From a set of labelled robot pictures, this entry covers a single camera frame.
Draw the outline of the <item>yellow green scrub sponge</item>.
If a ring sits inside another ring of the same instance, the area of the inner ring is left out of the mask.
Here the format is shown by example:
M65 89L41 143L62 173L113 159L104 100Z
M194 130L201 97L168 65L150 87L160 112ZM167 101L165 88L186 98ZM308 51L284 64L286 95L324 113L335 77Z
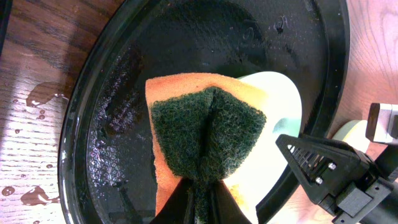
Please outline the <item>yellow green scrub sponge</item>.
M182 179L193 182L195 222L210 222L210 186L231 176L266 125L267 93L215 73L180 73L146 81L156 212Z

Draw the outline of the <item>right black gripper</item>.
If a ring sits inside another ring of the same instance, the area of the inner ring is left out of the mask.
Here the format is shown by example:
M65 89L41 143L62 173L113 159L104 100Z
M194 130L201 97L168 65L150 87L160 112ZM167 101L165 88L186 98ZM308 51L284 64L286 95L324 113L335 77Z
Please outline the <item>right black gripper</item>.
M276 145L333 223L397 223L397 146L373 161L341 141L281 134Z

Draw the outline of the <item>light blue plate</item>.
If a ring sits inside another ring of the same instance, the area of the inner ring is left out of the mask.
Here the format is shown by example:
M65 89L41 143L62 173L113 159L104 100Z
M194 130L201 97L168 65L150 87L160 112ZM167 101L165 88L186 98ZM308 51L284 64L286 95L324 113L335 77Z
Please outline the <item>light blue plate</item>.
M262 100L266 123L252 151L224 183L246 218L258 223L256 205L275 186L287 166L275 141L280 134L299 135L302 101L293 81L281 73L259 72L239 79L266 93Z

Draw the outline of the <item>yellow plate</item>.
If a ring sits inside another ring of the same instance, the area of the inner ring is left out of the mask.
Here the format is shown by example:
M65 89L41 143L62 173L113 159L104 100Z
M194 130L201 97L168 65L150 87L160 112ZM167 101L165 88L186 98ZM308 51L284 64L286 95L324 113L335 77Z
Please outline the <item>yellow plate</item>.
M370 143L370 140L366 138L367 125L366 120L349 121L337 130L332 139L343 141L356 150L366 152Z

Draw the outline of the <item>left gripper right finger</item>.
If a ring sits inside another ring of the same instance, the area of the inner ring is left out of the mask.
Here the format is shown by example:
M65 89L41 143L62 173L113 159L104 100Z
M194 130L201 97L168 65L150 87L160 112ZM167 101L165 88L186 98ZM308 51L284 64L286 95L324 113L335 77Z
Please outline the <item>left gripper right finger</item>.
M209 203L210 224L251 224L223 181L211 185Z

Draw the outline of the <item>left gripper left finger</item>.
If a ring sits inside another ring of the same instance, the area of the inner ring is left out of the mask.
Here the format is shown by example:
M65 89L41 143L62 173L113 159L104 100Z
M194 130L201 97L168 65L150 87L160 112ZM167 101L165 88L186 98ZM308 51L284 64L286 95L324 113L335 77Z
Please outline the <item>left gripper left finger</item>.
M194 224L194 202L193 182L182 179L150 224Z

